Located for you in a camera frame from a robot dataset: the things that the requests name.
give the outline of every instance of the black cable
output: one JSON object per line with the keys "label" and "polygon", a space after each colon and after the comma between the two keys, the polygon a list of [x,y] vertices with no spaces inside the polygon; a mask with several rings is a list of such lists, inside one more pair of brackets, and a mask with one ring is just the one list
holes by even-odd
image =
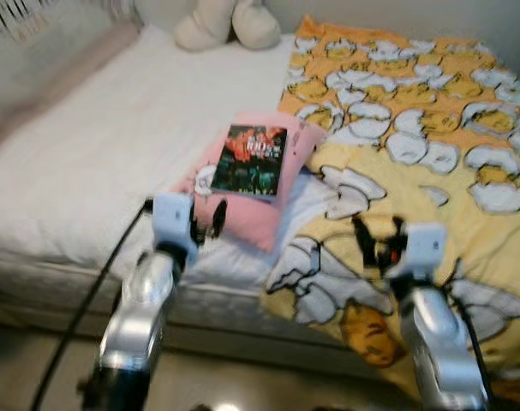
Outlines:
{"label": "black cable", "polygon": [[479,371],[481,372],[481,378],[482,378],[482,384],[484,385],[484,389],[486,390],[486,395],[488,399],[488,404],[493,403],[493,392],[492,392],[492,386],[490,385],[490,378],[488,369],[486,367],[486,363],[484,362],[484,358],[482,356],[481,352],[481,345],[479,344],[479,339],[476,336],[475,326],[473,325],[473,321],[471,320],[471,317],[469,316],[469,313],[467,313],[467,307],[462,303],[462,301],[453,295],[451,293],[446,293],[449,295],[454,303],[456,304],[456,308],[459,311],[459,314],[461,315],[463,322],[467,326],[467,330],[469,331],[469,336],[471,338],[471,345],[473,347],[473,351],[475,352],[475,358],[476,363],[479,366]]}
{"label": "black cable", "polygon": [[113,248],[113,251],[111,252],[109,258],[105,262],[104,267],[102,268],[101,272],[99,273],[98,277],[96,278],[96,281],[92,284],[90,289],[88,290],[87,296],[84,298],[82,303],[79,305],[79,308],[77,309],[77,312],[75,313],[74,317],[71,319],[71,322],[69,323],[69,326],[67,330],[63,333],[62,339],[60,340],[60,343],[57,345],[56,351],[54,352],[54,355],[52,356],[48,367],[45,369],[45,373],[43,375],[43,378],[41,379],[40,385],[35,391],[35,396],[33,398],[33,405],[31,406],[32,411],[40,411],[40,405],[45,397],[45,393],[48,390],[48,387],[51,383],[52,377],[54,376],[54,372],[57,369],[57,366],[60,362],[60,360],[63,357],[63,354],[65,353],[65,350],[67,349],[69,342],[71,339],[75,336],[75,331],[77,327],[79,326],[79,323],[81,322],[84,315],[87,313],[88,307],[92,303],[94,297],[99,291],[99,288],[101,287],[102,283],[104,282],[105,278],[109,274],[109,270],[111,266],[113,265],[113,261],[121,251],[121,247],[123,246],[123,243],[126,241],[127,237],[129,236],[130,232],[138,223],[138,220],[140,219],[141,215],[144,213],[144,211],[151,211],[152,210],[152,200],[148,199],[144,202],[144,204],[141,206],[141,208],[138,210],[136,215],[134,216],[134,219],[129,224],[129,226],[124,231],[123,235],[121,236],[119,242]]}

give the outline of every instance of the pink pillow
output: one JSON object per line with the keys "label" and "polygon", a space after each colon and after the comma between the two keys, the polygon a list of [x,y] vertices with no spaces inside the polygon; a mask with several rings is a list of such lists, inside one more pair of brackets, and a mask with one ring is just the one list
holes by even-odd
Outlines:
{"label": "pink pillow", "polygon": [[204,153],[197,165],[172,191],[194,193],[194,214],[199,223],[212,225],[212,216],[222,199],[227,199],[224,232],[270,252],[277,236],[281,213],[300,169],[319,142],[326,137],[323,128],[297,117],[273,112],[237,113],[233,124],[266,125],[287,129],[283,168],[277,199],[269,204],[249,197],[210,191],[227,133],[223,133]]}

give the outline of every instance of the stuffed animal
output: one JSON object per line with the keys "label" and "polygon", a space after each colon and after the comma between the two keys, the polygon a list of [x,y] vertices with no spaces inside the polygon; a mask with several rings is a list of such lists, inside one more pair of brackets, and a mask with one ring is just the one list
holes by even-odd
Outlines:
{"label": "stuffed animal", "polygon": [[280,40],[280,25],[262,0],[197,0],[193,13],[176,26],[174,40],[189,51],[210,49],[227,42],[231,24],[249,49],[273,47]]}

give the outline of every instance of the book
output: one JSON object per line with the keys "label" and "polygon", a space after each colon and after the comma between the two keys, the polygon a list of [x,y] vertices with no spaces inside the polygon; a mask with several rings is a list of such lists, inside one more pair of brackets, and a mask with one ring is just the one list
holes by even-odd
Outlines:
{"label": "book", "polygon": [[274,201],[286,147],[286,128],[231,125],[211,190]]}

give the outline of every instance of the tiled floor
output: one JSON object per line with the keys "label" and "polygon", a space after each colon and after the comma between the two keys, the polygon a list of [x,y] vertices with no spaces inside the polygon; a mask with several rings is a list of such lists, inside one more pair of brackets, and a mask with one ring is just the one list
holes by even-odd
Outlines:
{"label": "tiled floor", "polygon": [[[28,410],[56,342],[53,335],[0,329],[0,411]],[[75,386],[90,371],[96,349],[96,343],[87,340],[70,345],[43,410],[79,409]],[[398,391],[380,383],[165,354],[152,382],[147,409],[188,411],[201,402],[216,411],[309,411],[318,405],[411,409]]]}

